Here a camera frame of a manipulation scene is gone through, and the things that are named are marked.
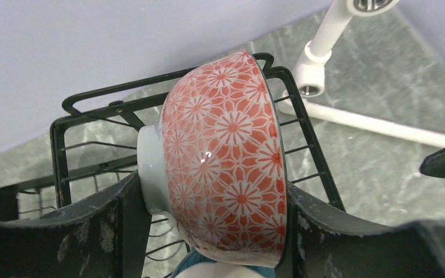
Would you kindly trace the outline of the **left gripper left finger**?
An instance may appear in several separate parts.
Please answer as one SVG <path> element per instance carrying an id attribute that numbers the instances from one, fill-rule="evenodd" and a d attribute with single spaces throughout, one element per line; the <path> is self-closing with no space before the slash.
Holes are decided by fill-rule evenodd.
<path id="1" fill-rule="evenodd" d="M 0 222 L 0 277 L 141 277 L 150 224 L 131 173 L 41 218 Z"/>

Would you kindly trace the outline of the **teal white bowl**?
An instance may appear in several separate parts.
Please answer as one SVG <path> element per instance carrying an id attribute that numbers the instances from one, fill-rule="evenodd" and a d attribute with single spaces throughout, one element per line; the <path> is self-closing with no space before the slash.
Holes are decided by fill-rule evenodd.
<path id="1" fill-rule="evenodd" d="M 178 264 L 174 278 L 275 278 L 273 268 L 217 262 L 192 250 Z"/>

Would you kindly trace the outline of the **black wire dish rack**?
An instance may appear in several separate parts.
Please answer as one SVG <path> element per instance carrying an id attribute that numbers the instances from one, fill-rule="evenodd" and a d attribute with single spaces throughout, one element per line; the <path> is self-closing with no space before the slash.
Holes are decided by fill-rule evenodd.
<path id="1" fill-rule="evenodd" d="M 157 213 L 207 257 L 275 266 L 297 227 L 272 78 L 286 86 L 329 203 L 343 210 L 290 71 L 268 53 L 237 52 L 64 100 L 70 115 L 50 128 L 53 176 L 0 189 L 0 277 L 140 277 Z M 136 155 L 69 171 L 66 130 L 115 114 L 138 131 Z M 10 220 L 19 192 L 50 184 L 57 210 Z"/>

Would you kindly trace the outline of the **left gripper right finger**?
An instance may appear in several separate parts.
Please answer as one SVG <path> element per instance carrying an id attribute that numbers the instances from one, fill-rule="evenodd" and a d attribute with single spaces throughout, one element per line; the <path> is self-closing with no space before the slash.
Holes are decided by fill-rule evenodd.
<path id="1" fill-rule="evenodd" d="M 287 186 L 277 277 L 445 277 L 445 220 L 385 226 Z"/>

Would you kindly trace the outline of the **pink floral bowl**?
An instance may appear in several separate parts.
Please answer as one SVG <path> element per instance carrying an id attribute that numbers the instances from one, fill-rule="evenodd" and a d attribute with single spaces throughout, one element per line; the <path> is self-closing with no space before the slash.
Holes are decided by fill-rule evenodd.
<path id="1" fill-rule="evenodd" d="M 287 177 L 271 93 L 239 51 L 201 65 L 139 130 L 137 165 L 151 214 L 170 216 L 202 255 L 275 267 L 284 252 Z"/>

